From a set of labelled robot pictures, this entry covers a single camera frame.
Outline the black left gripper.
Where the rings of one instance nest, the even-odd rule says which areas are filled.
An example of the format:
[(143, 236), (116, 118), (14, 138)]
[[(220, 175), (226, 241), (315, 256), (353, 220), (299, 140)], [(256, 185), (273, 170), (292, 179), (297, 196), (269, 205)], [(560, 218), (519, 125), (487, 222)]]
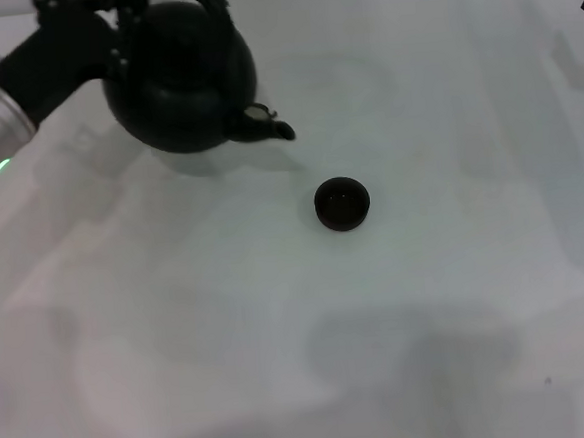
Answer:
[[(149, 0), (31, 0), (37, 29), (0, 60), (0, 89), (40, 125), (81, 85), (128, 77), (134, 20)], [(98, 15), (116, 8), (116, 26)]]

